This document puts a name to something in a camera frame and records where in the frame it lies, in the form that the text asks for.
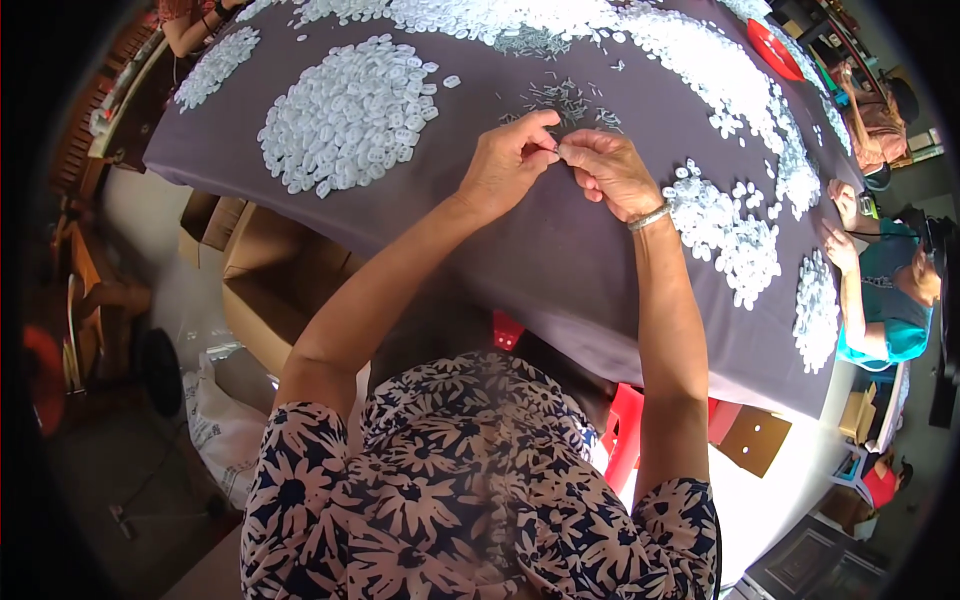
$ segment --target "concrete floor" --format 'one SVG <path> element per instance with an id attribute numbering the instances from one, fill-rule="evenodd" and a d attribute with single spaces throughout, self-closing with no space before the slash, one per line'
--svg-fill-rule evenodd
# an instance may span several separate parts
<path id="1" fill-rule="evenodd" d="M 185 370 L 196 369 L 200 351 L 234 341 L 224 321 L 219 268 L 222 263 L 217 262 L 216 251 L 203 249 L 210 252 L 211 259 L 199 271 L 177 256 L 178 218 L 189 193 L 188 188 L 171 185 L 153 173 L 140 175 L 116 169 L 110 172 L 104 190 L 108 221 L 118 236 L 129 243 L 128 251 L 134 251 L 139 270 L 147 274 L 153 285 L 155 299 L 151 321 L 170 335 Z M 710 449 L 710 476 L 717 511 L 723 522 L 724 583 L 739 579 L 746 568 L 809 512 L 829 488 L 827 476 L 844 454 L 836 423 L 855 371 L 855 367 L 846 363 L 836 365 L 819 420 L 784 416 L 793 422 L 793 426 L 763 479 L 737 467 L 719 451 Z M 264 412 L 269 410 L 273 387 L 266 372 L 244 350 L 218 363 L 217 381 L 237 399 Z M 135 430 L 132 425 L 118 424 L 88 435 L 115 440 L 118 446 L 126 436 L 125 447 L 130 447 L 129 438 L 136 437 L 130 432 Z M 141 453 L 147 455 L 155 450 L 155 447 L 144 447 Z M 161 494 L 175 490 L 179 483 L 158 478 L 154 485 L 156 488 L 150 493 L 159 498 Z M 624 500 L 629 505 L 629 498 Z M 103 516 L 94 516 L 95 513 L 82 515 L 81 519 L 103 521 Z M 101 522 L 98 526 L 105 531 L 111 526 L 115 528 L 112 523 Z M 187 538 L 184 533 L 177 542 L 187 543 Z M 128 542 L 122 539 L 106 539 L 104 536 L 94 536 L 94 539 L 112 548 L 104 552 L 105 556 L 114 557 L 118 548 L 128 548 Z M 235 544 L 235 540 L 230 541 L 232 539 L 224 540 L 211 555 L 219 557 L 217 560 L 208 559 L 198 565 L 199 571 L 195 570 L 171 589 L 167 597 L 211 597 L 211 582 L 222 583 L 222 590 L 237 589 L 236 562 L 230 558 L 235 554 L 226 548 Z M 158 541 L 151 544 L 152 547 L 141 544 L 142 552 L 127 553 L 123 561 L 116 557 L 112 560 L 135 573 L 138 569 L 132 566 L 133 563 L 158 564 L 159 557 L 171 544 L 175 545 L 173 541 Z M 169 573 L 169 586 L 182 574 L 183 571 Z"/>

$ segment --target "floral print blouse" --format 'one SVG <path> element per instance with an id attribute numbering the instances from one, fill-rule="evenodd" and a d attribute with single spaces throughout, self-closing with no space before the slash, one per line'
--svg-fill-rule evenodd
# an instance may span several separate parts
<path id="1" fill-rule="evenodd" d="M 414 368 L 373 391 L 361 427 L 349 457 L 322 404 L 271 414 L 243 524 L 247 598 L 710 597 L 709 484 L 665 482 L 630 516 L 588 462 L 576 402 L 523 360 Z"/>

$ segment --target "cardboard box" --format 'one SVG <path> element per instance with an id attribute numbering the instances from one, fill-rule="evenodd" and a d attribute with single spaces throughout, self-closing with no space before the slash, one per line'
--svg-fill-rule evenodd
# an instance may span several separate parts
<path id="1" fill-rule="evenodd" d="M 224 263 L 227 326 L 280 376 L 307 323 L 364 261 L 300 223 L 247 203 Z"/>
<path id="2" fill-rule="evenodd" d="M 853 438 L 857 444 L 867 441 L 867 432 L 876 415 L 873 404 L 876 396 L 876 384 L 871 383 L 866 392 L 851 392 L 847 397 L 847 405 L 840 418 L 840 433 Z"/>
<path id="3" fill-rule="evenodd" d="M 738 467 L 762 479 L 777 458 L 791 426 L 789 421 L 778 419 L 766 411 L 743 406 L 717 449 Z"/>
<path id="4" fill-rule="evenodd" d="M 194 190 L 180 216 L 180 256 L 200 269 L 201 245 L 223 251 L 246 204 L 240 198 Z"/>

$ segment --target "hair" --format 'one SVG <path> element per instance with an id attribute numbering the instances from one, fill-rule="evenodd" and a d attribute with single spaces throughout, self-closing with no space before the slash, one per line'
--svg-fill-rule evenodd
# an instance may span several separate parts
<path id="1" fill-rule="evenodd" d="M 909 125 L 920 116 L 920 102 L 917 100 L 917 94 L 913 88 L 899 77 L 893 77 L 887 80 L 890 86 L 890 93 L 894 95 L 897 101 L 897 109 L 903 122 Z"/>
<path id="2" fill-rule="evenodd" d="M 900 459 L 900 490 L 906 490 L 907 486 L 910 485 L 910 481 L 913 479 L 913 465 L 907 463 L 902 458 Z"/>

